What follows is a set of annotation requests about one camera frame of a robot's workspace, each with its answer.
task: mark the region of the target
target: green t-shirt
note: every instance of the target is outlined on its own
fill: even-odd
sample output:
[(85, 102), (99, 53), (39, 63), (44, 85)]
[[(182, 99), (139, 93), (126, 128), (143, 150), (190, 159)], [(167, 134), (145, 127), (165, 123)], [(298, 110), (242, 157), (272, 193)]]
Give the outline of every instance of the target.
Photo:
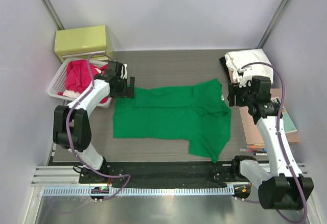
[(230, 138), (231, 110), (217, 79), (195, 86), (135, 88), (135, 98), (118, 98), (114, 138), (185, 139), (189, 153), (213, 162)]

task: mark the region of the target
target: pen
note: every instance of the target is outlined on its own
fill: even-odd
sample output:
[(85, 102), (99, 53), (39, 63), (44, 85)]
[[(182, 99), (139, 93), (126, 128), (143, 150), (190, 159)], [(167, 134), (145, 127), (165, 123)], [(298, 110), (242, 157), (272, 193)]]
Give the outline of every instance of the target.
[(256, 149), (248, 149), (248, 148), (240, 148), (240, 152), (265, 153), (266, 151), (256, 150)]
[(266, 148), (264, 146), (246, 146), (246, 147), (250, 149), (261, 149), (263, 151), (266, 151)]
[(254, 153), (254, 156), (267, 156), (267, 153)]

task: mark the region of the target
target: gray wall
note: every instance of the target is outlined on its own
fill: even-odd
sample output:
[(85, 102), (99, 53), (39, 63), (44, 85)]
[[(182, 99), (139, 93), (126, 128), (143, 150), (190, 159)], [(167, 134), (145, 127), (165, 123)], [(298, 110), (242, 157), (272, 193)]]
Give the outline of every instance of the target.
[(327, 206), (327, 0), (292, 0), (264, 46), (286, 83), (286, 106), (301, 141), (293, 148)]
[(281, 0), (51, 0), (65, 28), (106, 24), (115, 51), (258, 45)]
[(22, 222), (35, 167), (48, 157), (59, 101), (46, 88), (60, 63), (40, 0), (1, 0), (0, 14), (0, 222), (12, 224)]

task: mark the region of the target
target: wooden table surface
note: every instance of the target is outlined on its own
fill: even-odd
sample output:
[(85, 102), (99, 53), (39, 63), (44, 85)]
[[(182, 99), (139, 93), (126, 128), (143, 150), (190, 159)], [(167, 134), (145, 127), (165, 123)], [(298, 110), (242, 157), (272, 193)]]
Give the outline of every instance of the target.
[[(218, 78), (227, 101), (227, 78), (219, 58), (231, 50), (116, 52), (115, 59), (128, 64), (128, 76), (146, 89), (164, 86), (196, 85)], [(188, 154), (189, 142), (164, 139), (113, 139), (112, 116), (115, 99), (108, 109), (96, 108), (90, 116), (92, 144), (107, 161), (210, 161)], [(219, 160), (231, 160), (246, 147), (240, 111), (232, 107), (231, 138)], [(70, 152), (57, 146), (54, 162), (74, 162)]]

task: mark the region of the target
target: folded white shirt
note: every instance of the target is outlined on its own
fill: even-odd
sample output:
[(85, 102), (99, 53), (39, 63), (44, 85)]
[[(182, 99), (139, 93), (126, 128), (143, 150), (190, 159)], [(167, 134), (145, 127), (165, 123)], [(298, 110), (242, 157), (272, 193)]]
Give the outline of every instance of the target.
[(253, 65), (246, 67), (246, 71), (242, 70), (242, 67), (252, 62), (265, 62), (269, 63), (269, 60), (262, 49), (249, 49), (239, 52), (228, 52), (225, 55), (226, 66), (229, 70), (233, 71), (232, 79), (234, 82), (239, 83), (245, 76), (265, 76), (269, 77), (271, 83), (273, 83), (273, 69), (265, 65)]

